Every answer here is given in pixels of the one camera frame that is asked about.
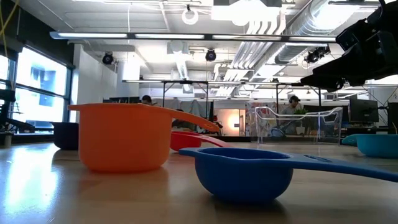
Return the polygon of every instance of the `ceiling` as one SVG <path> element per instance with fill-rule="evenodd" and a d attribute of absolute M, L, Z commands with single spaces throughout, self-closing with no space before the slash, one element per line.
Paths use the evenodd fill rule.
<path fill-rule="evenodd" d="M 286 20 L 289 21 L 308 2 L 308 0 L 296 0 L 295 6 L 287 9 Z M 174 33 L 209 33 L 209 34 L 242 34 L 248 26 L 236 26 L 231 21 L 214 21 L 208 15 L 213 0 L 202 1 L 198 9 L 207 13 L 199 13 L 199 20 L 194 25 L 188 25 L 182 21 L 184 5 L 164 5 L 165 14 L 160 11 L 160 5 L 143 4 L 103 4 L 101 2 L 78 2 L 72 0 L 21 0 L 20 5 L 26 11 L 45 22 L 55 30 L 75 32 L 127 32 L 130 19 L 130 32 L 174 32 Z M 371 10 L 356 12 L 342 26 L 331 35 L 339 34 L 344 28 L 369 15 Z M 156 74 L 170 74 L 176 70 L 176 64 L 166 56 L 167 41 L 153 40 L 91 40 L 86 43 L 85 50 L 97 58 L 101 58 L 105 49 L 109 46 L 134 46 L 142 58 L 145 66 L 141 73 L 144 78 L 155 77 Z M 192 60 L 187 62 L 189 70 L 213 71 L 216 63 L 224 60 L 232 60 L 239 49 L 241 42 L 204 42 L 188 41 Z M 292 64 L 282 70 L 284 77 L 305 77 L 319 64 L 339 57 L 343 51 L 336 44 L 331 44 L 331 56 L 325 57 L 317 65 L 307 68 L 303 57 L 298 57 Z M 217 61 L 206 62 L 205 53 L 213 48 L 217 53 Z M 114 53 L 123 60 L 127 52 L 120 50 Z"/>

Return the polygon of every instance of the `window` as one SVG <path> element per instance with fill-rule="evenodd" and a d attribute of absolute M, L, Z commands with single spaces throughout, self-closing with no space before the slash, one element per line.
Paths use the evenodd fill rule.
<path fill-rule="evenodd" d="M 8 58 L 0 55 L 0 79 L 6 80 L 8 77 Z"/>
<path fill-rule="evenodd" d="M 21 88 L 16 89 L 13 118 L 36 128 L 53 128 L 51 121 L 61 122 L 64 99 Z"/>
<path fill-rule="evenodd" d="M 23 48 L 19 54 L 17 83 L 64 95 L 67 83 L 67 68 L 30 49 Z M 40 102 L 49 103 L 46 96 Z"/>

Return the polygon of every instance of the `table surface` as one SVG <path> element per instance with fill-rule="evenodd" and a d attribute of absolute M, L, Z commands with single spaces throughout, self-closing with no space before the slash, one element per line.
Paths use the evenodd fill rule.
<path fill-rule="evenodd" d="M 398 160 L 364 157 L 354 147 L 258 148 L 398 172 Z M 53 144 L 21 145 L 0 149 L 0 223 L 398 223 L 398 184 L 295 170 L 289 188 L 273 203 L 236 205 L 212 197 L 197 179 L 193 158 L 174 152 L 151 172 L 96 174 L 80 163 L 76 151 L 58 151 Z"/>

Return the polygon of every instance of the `teal bowl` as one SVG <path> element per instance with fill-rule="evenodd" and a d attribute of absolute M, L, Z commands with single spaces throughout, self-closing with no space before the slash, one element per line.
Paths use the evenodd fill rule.
<path fill-rule="evenodd" d="M 398 158 L 398 134 L 356 134 L 356 142 L 366 156 Z"/>

